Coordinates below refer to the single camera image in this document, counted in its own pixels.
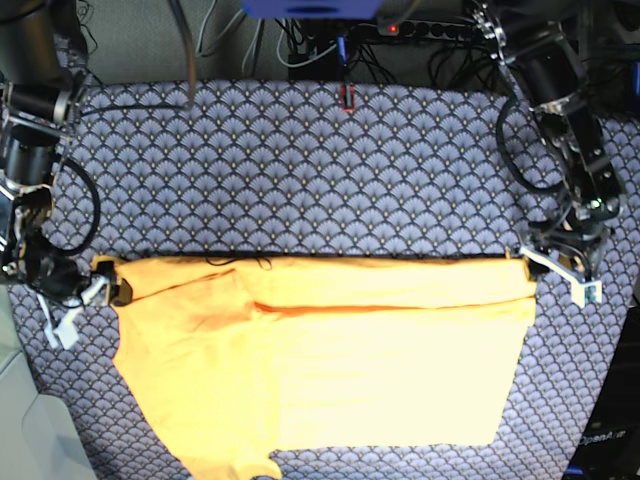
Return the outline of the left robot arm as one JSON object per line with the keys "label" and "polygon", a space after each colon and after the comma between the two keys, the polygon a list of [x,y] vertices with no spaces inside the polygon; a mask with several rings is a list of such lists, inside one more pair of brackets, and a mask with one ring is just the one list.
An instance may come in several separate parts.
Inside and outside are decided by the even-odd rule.
{"label": "left robot arm", "polygon": [[597,278],[609,240],[607,224],[622,213],[626,190],[605,151],[587,72],[562,26],[579,9],[577,1],[478,1],[472,15],[562,171],[560,182],[549,187],[513,173],[526,189],[558,191],[566,202],[564,213],[529,227],[520,250],[539,264],[560,263],[589,283]]}

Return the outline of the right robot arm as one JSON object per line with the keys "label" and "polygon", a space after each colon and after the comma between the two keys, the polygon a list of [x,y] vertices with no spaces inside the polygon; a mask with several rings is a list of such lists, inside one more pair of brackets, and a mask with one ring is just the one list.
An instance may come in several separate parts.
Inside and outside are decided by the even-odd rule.
{"label": "right robot arm", "polygon": [[[84,77],[61,66],[46,2],[2,2],[1,73],[2,284],[24,285],[66,308],[87,305],[104,288],[119,291],[113,267],[84,274],[74,260],[98,232],[101,203],[86,170],[58,150],[75,132]],[[64,168],[83,181],[93,207],[86,236],[72,248],[52,244],[42,232]]]}

